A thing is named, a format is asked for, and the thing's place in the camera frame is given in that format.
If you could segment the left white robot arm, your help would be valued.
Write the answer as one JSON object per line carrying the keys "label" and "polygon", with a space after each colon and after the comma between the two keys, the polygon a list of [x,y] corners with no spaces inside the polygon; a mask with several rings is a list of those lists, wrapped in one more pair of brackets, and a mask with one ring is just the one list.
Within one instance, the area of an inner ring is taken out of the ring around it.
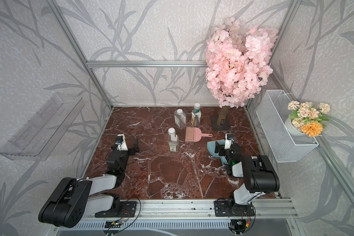
{"label": "left white robot arm", "polygon": [[138,140],[128,147],[125,136],[118,135],[106,158],[107,172],[82,179],[63,178],[41,208],[39,222],[73,228],[82,218],[91,215],[98,218],[115,217],[116,220],[107,227],[111,229],[134,217],[141,203],[129,200],[122,202],[118,194],[109,191],[121,186],[129,157],[139,151]]}

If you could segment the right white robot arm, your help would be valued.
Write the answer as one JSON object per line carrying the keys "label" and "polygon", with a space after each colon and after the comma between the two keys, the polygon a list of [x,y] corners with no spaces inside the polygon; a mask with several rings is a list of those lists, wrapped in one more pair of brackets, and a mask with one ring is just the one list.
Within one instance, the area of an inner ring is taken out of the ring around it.
{"label": "right white robot arm", "polygon": [[213,147],[213,153],[226,160],[224,166],[227,174],[244,180],[231,193],[229,206],[246,206],[253,199],[279,191],[280,180],[268,156],[245,155],[239,144],[224,140],[215,141]]}

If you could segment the square clear plastic bottle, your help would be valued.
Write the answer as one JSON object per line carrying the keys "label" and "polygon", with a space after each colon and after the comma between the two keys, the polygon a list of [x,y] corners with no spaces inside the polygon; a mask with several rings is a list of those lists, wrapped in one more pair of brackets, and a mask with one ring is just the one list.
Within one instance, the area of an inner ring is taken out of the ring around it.
{"label": "square clear plastic bottle", "polygon": [[175,123],[179,129],[186,128],[186,114],[183,112],[182,114],[178,114],[177,111],[174,112]]}

